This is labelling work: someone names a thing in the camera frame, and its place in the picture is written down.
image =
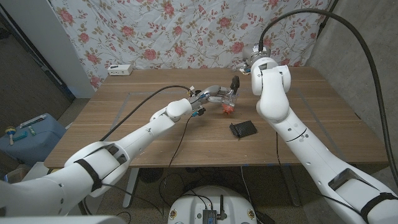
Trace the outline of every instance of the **black pouch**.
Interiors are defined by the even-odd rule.
[[[229,126],[232,133],[241,138],[251,134],[256,134],[257,129],[254,127],[254,124],[251,121],[245,121],[239,124],[232,124]]]

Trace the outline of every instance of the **gray wall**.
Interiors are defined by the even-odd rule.
[[[364,37],[381,80],[391,144],[398,162],[398,2],[340,0],[333,11]],[[376,91],[368,61],[354,35],[329,19],[307,61],[382,139]]]
[[[77,98],[95,91],[72,43],[47,0],[0,0],[18,26]]]

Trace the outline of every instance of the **black cable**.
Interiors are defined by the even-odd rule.
[[[126,211],[119,212],[116,216],[118,216],[118,215],[120,215],[120,214],[123,214],[123,213],[126,213],[126,214],[129,215],[129,222],[128,222],[127,224],[130,224],[130,223],[131,223],[131,214],[130,214],[129,212],[126,212]]]
[[[277,156],[277,158],[278,158],[278,163],[279,163],[280,171],[282,172],[282,164],[280,163],[280,159],[279,159],[278,133],[276,133],[276,156]],[[339,200],[334,199],[334,198],[331,198],[331,197],[329,197],[329,196],[326,196],[326,195],[323,195],[323,194],[320,194],[320,193],[317,193],[317,192],[313,192],[312,190],[309,190],[309,189],[306,189],[305,187],[300,186],[298,183],[296,183],[296,181],[294,181],[294,180],[292,180],[292,181],[293,181],[293,183],[294,183],[297,187],[300,187],[301,189],[304,189],[304,190],[306,190],[306,191],[308,191],[308,192],[311,192],[311,193],[313,193],[313,194],[322,196],[322,197],[324,197],[324,198],[327,198],[327,199],[329,199],[329,200],[332,200],[332,201],[334,201],[334,202],[337,202],[337,203],[339,203],[339,204],[341,204],[341,205],[344,205],[344,206],[346,206],[347,208],[351,209],[352,211],[356,212],[358,215],[362,216],[362,215],[361,215],[361,212],[357,211],[357,209],[351,207],[350,205],[347,205],[346,203],[340,202]]]
[[[84,204],[83,204],[83,201],[80,201],[80,202],[78,203],[78,206],[79,206],[80,213],[81,213],[82,215],[87,215],[87,210],[86,210],[86,208],[85,208],[85,206],[84,206]]]
[[[200,197],[204,197],[205,199],[209,200],[211,209],[213,209],[213,202],[211,202],[211,200],[210,200],[208,197],[206,197],[206,196],[197,195],[197,194],[183,194],[183,195],[181,195],[181,197],[184,197],[184,196],[196,196],[196,197],[199,197],[199,198],[200,198]]]
[[[160,208],[158,208],[158,207],[157,207],[155,204],[153,204],[152,202],[150,202],[150,201],[148,201],[148,200],[146,200],[146,199],[144,199],[144,198],[142,198],[142,197],[140,197],[140,196],[133,195],[132,193],[130,193],[130,192],[128,192],[127,190],[124,190],[124,189],[122,189],[122,188],[120,188],[120,187],[118,187],[118,186],[111,185],[111,184],[102,184],[102,185],[103,185],[103,186],[108,186],[108,187],[113,187],[113,188],[115,188],[115,189],[118,189],[118,190],[124,192],[125,194],[130,195],[130,196],[133,197],[133,198],[138,198],[138,199],[140,199],[140,200],[142,200],[142,201],[144,201],[144,202],[147,202],[148,204],[151,204],[151,205],[152,205],[154,208],[156,208],[156,210],[163,216],[163,213],[160,211]]]
[[[88,209],[87,202],[86,202],[86,198],[87,198],[87,197],[85,197],[85,198],[83,199],[83,206],[84,206],[84,208],[85,208],[85,210],[86,210],[86,212],[87,212],[88,215],[93,215],[93,214],[91,213],[90,209]]]
[[[181,86],[181,85],[170,85],[170,86],[166,86],[166,87],[163,87],[163,88],[157,90],[156,92],[154,92],[153,94],[151,94],[151,96],[148,96],[146,99],[144,99],[144,101],[142,101],[140,104],[138,104],[138,106],[136,106],[125,118],[123,118],[123,120],[121,120],[117,125],[115,125],[115,127],[113,127],[108,133],[106,133],[106,134],[104,135],[104,137],[102,137],[101,140],[99,140],[99,141],[104,141],[110,134],[112,134],[112,133],[114,132],[114,130],[116,130],[116,129],[117,129],[121,124],[123,124],[123,122],[125,122],[134,112],[136,112],[136,110],[137,110],[138,108],[140,108],[140,106],[142,106],[146,101],[148,101],[149,99],[151,99],[153,96],[155,96],[156,94],[158,94],[160,91],[165,90],[165,89],[167,89],[167,88],[176,88],[176,87],[178,87],[178,88],[184,88],[184,89],[188,90],[188,91],[192,94],[192,91],[191,91],[188,87]]]
[[[204,201],[201,197],[199,197],[199,195],[196,194],[192,189],[191,189],[190,191],[192,191],[192,193],[193,193],[194,195],[196,195],[198,198],[200,198],[200,200],[205,204],[205,209],[207,210],[207,204],[205,203],[205,201]]]
[[[261,34],[261,37],[260,37],[260,41],[259,41],[259,51],[261,52],[263,50],[263,48],[264,48],[263,42],[262,42],[262,40],[264,38],[264,35],[266,34],[266,32],[273,25],[275,25],[277,22],[281,21],[282,19],[285,19],[286,17],[292,16],[292,15],[298,14],[298,13],[304,13],[304,12],[317,13],[317,14],[328,16],[330,18],[333,18],[333,19],[337,20],[338,22],[340,22],[344,26],[346,26],[355,35],[356,39],[361,44],[362,49],[363,49],[363,51],[365,53],[365,56],[366,56],[366,58],[367,58],[367,60],[369,62],[369,66],[370,66],[371,71],[372,71],[374,87],[376,89],[377,102],[378,102],[378,105],[379,105],[381,127],[382,127],[382,130],[383,130],[383,137],[384,137],[384,145],[386,147],[387,158],[388,158],[388,162],[389,162],[389,165],[390,165],[390,168],[391,168],[392,176],[394,177],[394,180],[396,182],[396,186],[398,186],[398,171],[397,171],[397,166],[396,166],[396,163],[395,163],[395,160],[394,160],[394,155],[392,154],[392,149],[391,149],[390,135],[389,135],[389,132],[388,132],[387,117],[386,117],[386,111],[384,109],[384,100],[383,100],[382,93],[381,93],[379,75],[377,74],[376,65],[374,63],[374,60],[373,60],[373,57],[372,57],[371,51],[369,50],[368,45],[366,44],[365,40],[363,39],[361,34],[358,32],[358,30],[355,29],[355,27],[352,24],[350,24],[344,18],[342,18],[340,16],[337,16],[336,14],[334,14],[332,12],[328,12],[328,11],[324,11],[324,10],[319,10],[319,9],[297,9],[297,10],[293,10],[291,12],[288,12],[288,13],[278,17],[276,20],[272,21],[270,24],[268,24],[268,26],[264,29],[264,31],[262,31],[262,34]]]
[[[178,144],[177,150],[175,151],[175,153],[174,153],[172,159],[170,160],[169,167],[172,165],[172,162],[173,162],[173,160],[174,160],[174,157],[175,157],[175,155],[177,154],[178,149],[179,149],[180,146],[181,146],[181,142],[182,142],[182,140],[184,139],[185,131],[187,130],[188,122],[189,122],[189,120],[191,120],[191,118],[192,118],[192,116],[188,118],[188,121],[187,121],[187,123],[185,124],[184,132],[182,133],[182,137],[181,137],[180,144]]]
[[[171,173],[171,174],[168,174],[168,175],[166,175],[166,176],[160,181],[159,186],[158,186],[159,195],[160,195],[161,199],[163,200],[163,203],[166,203],[166,205],[168,205],[169,207],[171,207],[171,205],[170,205],[170,204],[166,201],[166,199],[163,197],[162,192],[161,192],[161,190],[160,190],[160,187],[162,186],[162,182],[163,182],[163,181],[164,181],[164,185],[166,186],[167,177],[169,177],[169,176],[171,176],[171,175],[177,175],[177,176],[179,176],[180,179],[181,179],[181,181],[182,181],[182,184],[185,186],[184,179],[183,179],[182,176],[181,176],[180,174],[178,174],[178,173]]]

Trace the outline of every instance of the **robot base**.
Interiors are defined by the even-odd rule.
[[[207,198],[202,197],[208,210],[199,197],[191,196],[194,193],[188,191],[185,194],[189,195],[181,196],[173,203],[169,212],[168,224],[257,223],[252,205],[237,192],[216,185],[197,187],[193,191],[197,195],[208,197],[213,203],[213,211],[211,211],[211,203]]]

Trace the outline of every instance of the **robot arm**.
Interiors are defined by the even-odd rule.
[[[8,184],[0,181],[0,209],[7,217],[65,215],[87,195],[97,197],[115,184],[131,161],[152,141],[169,131],[185,114],[194,114],[211,96],[226,97],[229,90],[218,86],[206,92],[169,103],[149,123],[118,141],[94,142],[66,161],[65,167],[42,178]]]
[[[365,220],[368,223],[395,223],[398,219],[396,194],[374,177],[333,155],[290,108],[285,94],[290,88],[287,66],[277,66],[273,59],[263,57],[253,63],[251,76],[253,93],[261,96],[257,112],[286,142],[319,191],[351,206],[365,218],[326,199],[331,208],[347,223],[366,223]]]

